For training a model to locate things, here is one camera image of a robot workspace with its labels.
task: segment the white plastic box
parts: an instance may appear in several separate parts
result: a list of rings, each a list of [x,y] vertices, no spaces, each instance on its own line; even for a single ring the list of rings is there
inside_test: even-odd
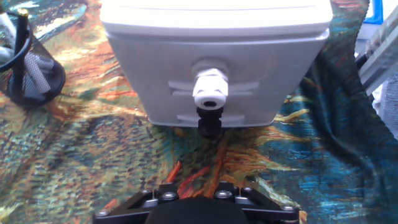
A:
[[[198,126],[199,60],[228,68],[223,127],[271,124],[325,43],[329,0],[103,0],[101,20],[154,124]]]

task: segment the colorful fabric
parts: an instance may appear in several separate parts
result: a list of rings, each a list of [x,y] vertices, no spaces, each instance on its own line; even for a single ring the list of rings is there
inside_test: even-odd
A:
[[[193,197],[250,177],[273,201],[298,205],[302,223],[394,223],[398,143],[353,56],[368,1],[331,4],[330,37],[274,123],[208,141],[194,128],[148,122],[107,42],[99,0],[3,1],[29,8],[67,80],[35,110],[0,97],[1,222],[89,223],[94,211],[167,181]]]

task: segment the patterned tapestry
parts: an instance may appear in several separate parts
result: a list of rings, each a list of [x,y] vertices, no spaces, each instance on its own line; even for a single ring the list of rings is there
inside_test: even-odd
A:
[[[3,1],[30,11],[67,79],[33,110],[0,95],[0,222],[90,223],[142,189],[173,182],[182,198],[212,196],[226,180],[296,204],[301,223],[396,223],[398,143],[353,56],[368,0],[331,4],[330,37],[274,123],[210,141],[148,122],[108,44],[100,0]]]

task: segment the metal screw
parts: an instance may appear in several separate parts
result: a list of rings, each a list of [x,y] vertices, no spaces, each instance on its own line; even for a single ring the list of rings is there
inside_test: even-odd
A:
[[[150,194],[150,193],[152,193],[152,191],[151,190],[143,190],[142,193],[143,194]]]
[[[229,198],[230,196],[232,196],[232,192],[227,190],[219,190],[214,194],[214,197],[219,199]]]
[[[280,208],[283,211],[293,211],[294,210],[294,205],[283,204],[283,205],[280,206]]]
[[[164,199],[173,199],[175,198],[177,195],[174,192],[166,192],[162,195],[162,198]]]
[[[97,213],[95,213],[95,215],[96,215],[97,217],[104,217],[104,216],[109,215],[110,213],[111,213],[111,211],[110,211],[109,209],[103,208],[103,209],[101,209],[100,211],[98,211]]]

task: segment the mesh pen holder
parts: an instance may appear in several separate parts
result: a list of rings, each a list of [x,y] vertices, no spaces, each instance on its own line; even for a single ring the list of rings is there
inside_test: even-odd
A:
[[[45,105],[60,94],[65,83],[65,71],[34,37],[30,26],[27,30],[29,34],[23,48],[0,66],[0,91],[15,104],[34,108]],[[21,83],[22,88],[15,88],[15,82]]]

